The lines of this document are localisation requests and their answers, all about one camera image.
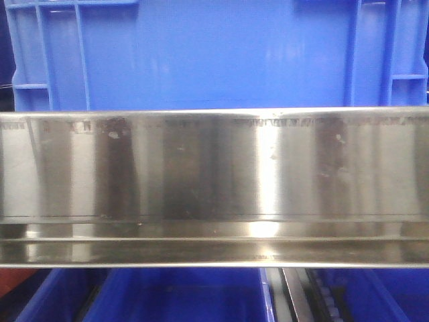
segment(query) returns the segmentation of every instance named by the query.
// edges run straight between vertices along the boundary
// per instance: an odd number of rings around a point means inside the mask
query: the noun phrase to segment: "blue plastic surface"
[[[423,105],[429,0],[6,0],[16,109]]]
[[[25,306],[16,322],[73,322],[108,270],[55,269]]]
[[[15,70],[9,28],[7,27],[5,3],[0,0],[0,90],[4,85],[12,83]]]
[[[0,321],[15,322],[18,315],[36,293],[50,270],[38,270],[12,291],[0,298]]]
[[[111,272],[84,322],[274,322],[265,271],[122,268]]]
[[[344,286],[355,322],[429,321],[429,270],[319,270],[324,284]]]

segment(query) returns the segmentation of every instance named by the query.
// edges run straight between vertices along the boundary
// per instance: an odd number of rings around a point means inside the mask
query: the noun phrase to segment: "metal rail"
[[[0,266],[429,266],[429,108],[0,113]]]

